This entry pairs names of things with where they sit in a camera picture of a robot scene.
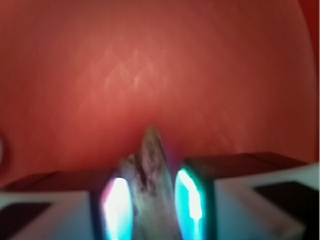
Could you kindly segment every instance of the cyan light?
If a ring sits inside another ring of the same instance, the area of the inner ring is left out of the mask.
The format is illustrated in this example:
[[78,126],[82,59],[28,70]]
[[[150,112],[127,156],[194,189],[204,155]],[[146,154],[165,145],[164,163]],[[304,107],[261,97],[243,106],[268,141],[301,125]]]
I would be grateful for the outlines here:
[[184,186],[188,189],[189,198],[189,214],[194,220],[199,220],[202,217],[200,194],[194,181],[189,177],[184,169],[178,172],[178,177],[181,179]]
[[183,239],[204,239],[201,194],[185,169],[181,169],[177,173],[174,198]]
[[102,208],[107,239],[130,240],[134,214],[127,181],[117,177],[109,183],[105,191]]

